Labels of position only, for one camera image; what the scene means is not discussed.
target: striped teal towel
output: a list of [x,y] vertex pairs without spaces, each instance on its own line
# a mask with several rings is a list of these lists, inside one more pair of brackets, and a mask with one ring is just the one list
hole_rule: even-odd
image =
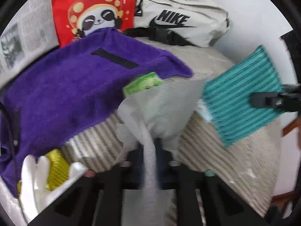
[[254,92],[282,92],[278,73],[264,47],[205,85],[203,100],[225,146],[248,136],[278,117],[273,109],[249,104]]

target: panda face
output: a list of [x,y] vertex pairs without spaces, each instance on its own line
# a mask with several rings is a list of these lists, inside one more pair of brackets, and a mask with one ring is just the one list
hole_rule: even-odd
[[110,7],[98,7],[93,9],[79,19],[79,28],[85,33],[85,35],[91,34],[93,31],[115,26],[116,14]]

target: red bag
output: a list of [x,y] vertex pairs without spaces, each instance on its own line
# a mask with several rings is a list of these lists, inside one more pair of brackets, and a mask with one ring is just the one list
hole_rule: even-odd
[[136,0],[52,0],[61,46],[104,27],[133,27]]

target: white plastic object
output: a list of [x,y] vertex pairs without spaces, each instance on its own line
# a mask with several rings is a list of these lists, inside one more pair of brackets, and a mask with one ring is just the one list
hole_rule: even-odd
[[37,163],[33,155],[28,155],[23,161],[20,200],[28,222],[32,221],[88,170],[80,162],[72,163],[69,167],[69,179],[60,187],[49,191],[46,189],[49,168],[50,161],[46,156],[41,156]]

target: green packet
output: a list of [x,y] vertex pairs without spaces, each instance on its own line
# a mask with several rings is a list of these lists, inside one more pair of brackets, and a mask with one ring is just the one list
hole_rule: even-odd
[[163,83],[164,81],[157,75],[156,72],[151,72],[135,79],[130,84],[126,85],[122,90],[124,96],[127,97],[133,93],[160,86]]

